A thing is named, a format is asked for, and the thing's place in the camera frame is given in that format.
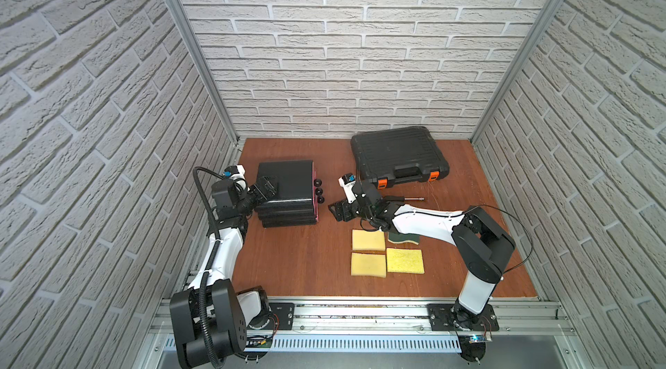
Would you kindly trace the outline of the black drawer cabinet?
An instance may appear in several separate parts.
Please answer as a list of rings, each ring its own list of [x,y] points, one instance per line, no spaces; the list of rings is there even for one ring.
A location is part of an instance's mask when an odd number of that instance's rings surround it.
[[[265,228],[314,225],[318,204],[313,196],[312,160],[263,162],[258,178],[273,176],[279,181],[277,197],[258,206],[256,213]]]

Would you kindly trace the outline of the pale yellow foam sponge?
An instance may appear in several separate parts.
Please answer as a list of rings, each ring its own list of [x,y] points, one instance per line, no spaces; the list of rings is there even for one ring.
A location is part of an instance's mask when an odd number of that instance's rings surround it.
[[[386,249],[385,236],[381,231],[352,230],[352,250],[382,252]]]
[[[351,254],[350,274],[352,276],[385,278],[387,274],[386,256],[353,252]]]

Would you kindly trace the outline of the green yellow scouring sponge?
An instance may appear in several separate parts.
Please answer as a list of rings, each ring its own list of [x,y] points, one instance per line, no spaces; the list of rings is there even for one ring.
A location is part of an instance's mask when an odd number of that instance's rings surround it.
[[[401,234],[401,233],[394,233],[390,232],[387,234],[387,239],[390,243],[399,245],[399,244],[414,244],[414,245],[419,245],[420,244],[420,237],[419,235],[412,235],[412,234]]]

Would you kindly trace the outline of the pink drawer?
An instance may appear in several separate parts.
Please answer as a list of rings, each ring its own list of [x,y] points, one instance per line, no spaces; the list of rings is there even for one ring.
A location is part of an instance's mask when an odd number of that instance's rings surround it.
[[[314,194],[313,197],[315,199],[319,199],[324,194],[324,190],[322,188],[323,182],[317,176],[317,169],[315,167],[315,164],[312,165],[312,185],[313,185],[313,194]]]

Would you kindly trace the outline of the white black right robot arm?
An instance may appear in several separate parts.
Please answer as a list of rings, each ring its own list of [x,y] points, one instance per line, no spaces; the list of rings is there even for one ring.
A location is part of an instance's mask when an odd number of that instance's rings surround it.
[[[486,333],[499,329],[491,322],[495,313],[489,301],[504,275],[527,261],[509,265],[516,242],[487,213],[485,204],[463,211],[434,211],[410,205],[406,197],[384,197],[376,185],[351,173],[339,178],[338,183],[345,199],[329,205],[337,221],[358,218],[370,225],[368,232],[417,235],[456,247],[468,273],[454,305],[444,313],[449,327]]]

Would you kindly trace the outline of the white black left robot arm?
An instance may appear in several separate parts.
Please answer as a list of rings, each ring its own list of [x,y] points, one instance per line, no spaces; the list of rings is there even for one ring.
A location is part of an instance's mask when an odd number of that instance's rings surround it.
[[[253,211],[277,195],[274,178],[260,178],[249,185],[241,165],[214,173],[216,179],[206,194],[199,180],[204,169],[192,171],[196,190],[208,221],[206,257],[186,289],[170,300],[176,353],[180,366],[195,368],[210,364],[221,368],[230,356],[253,358],[248,346],[259,346],[272,340],[270,335],[251,335],[248,329],[265,323],[272,331],[279,328],[279,318],[272,312],[266,292],[255,287],[236,292],[232,275],[248,232],[248,219]]]

